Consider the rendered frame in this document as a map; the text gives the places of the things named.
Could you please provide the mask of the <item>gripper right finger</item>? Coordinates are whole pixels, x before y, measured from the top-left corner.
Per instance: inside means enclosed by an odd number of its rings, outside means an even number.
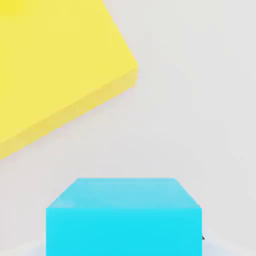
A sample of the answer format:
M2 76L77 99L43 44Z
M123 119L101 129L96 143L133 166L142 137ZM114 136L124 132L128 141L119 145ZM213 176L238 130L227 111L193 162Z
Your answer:
M245 249L217 238L209 229L202 232L202 256L245 256Z

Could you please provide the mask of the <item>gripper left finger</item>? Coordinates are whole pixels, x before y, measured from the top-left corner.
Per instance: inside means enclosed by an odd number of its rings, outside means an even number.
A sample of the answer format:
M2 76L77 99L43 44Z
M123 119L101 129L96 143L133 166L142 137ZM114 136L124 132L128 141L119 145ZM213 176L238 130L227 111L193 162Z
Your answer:
M46 256L46 243L43 240L27 243L18 249L16 256Z

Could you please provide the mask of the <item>small cyan cube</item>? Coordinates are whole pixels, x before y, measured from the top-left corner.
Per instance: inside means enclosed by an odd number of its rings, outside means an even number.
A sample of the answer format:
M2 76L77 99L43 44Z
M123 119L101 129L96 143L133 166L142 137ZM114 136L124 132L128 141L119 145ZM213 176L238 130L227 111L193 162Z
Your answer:
M79 178L46 208L46 256L202 256L202 208L173 178Z

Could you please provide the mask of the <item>large yellow box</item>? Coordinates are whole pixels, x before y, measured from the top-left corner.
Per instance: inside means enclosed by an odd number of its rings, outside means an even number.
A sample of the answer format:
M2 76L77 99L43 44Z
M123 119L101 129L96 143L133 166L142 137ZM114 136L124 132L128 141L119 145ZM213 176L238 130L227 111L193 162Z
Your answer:
M137 78L103 0L0 0L0 160Z

